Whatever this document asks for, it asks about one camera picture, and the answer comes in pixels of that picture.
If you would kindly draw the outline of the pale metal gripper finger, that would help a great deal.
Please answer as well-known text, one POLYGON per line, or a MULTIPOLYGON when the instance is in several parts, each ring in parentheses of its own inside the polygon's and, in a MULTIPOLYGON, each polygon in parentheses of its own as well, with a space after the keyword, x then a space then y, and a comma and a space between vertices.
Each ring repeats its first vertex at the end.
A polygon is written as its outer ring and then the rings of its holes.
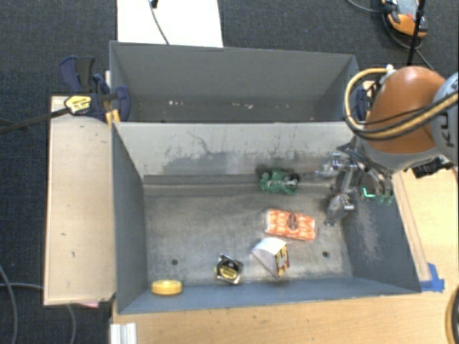
POLYGON ((356 205, 351 200, 347 193, 338 193, 330 201, 327 211, 326 220, 327 226, 335 226, 340 220, 356 211, 356 205))
POLYGON ((336 177, 346 167, 346 159, 342 153, 333 152, 326 161, 315 171, 322 178, 336 177))

